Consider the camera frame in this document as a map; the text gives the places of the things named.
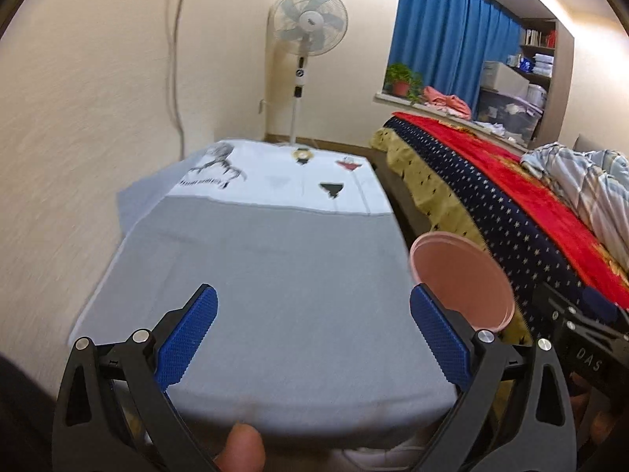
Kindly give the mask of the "operator thumb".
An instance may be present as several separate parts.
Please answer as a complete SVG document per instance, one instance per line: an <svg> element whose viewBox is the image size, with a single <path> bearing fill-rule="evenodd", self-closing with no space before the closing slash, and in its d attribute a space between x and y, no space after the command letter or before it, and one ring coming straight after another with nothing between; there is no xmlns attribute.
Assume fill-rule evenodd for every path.
<svg viewBox="0 0 629 472"><path fill-rule="evenodd" d="M223 472L261 472L265 467L261 434L248 424L235 424L214 462Z"/></svg>

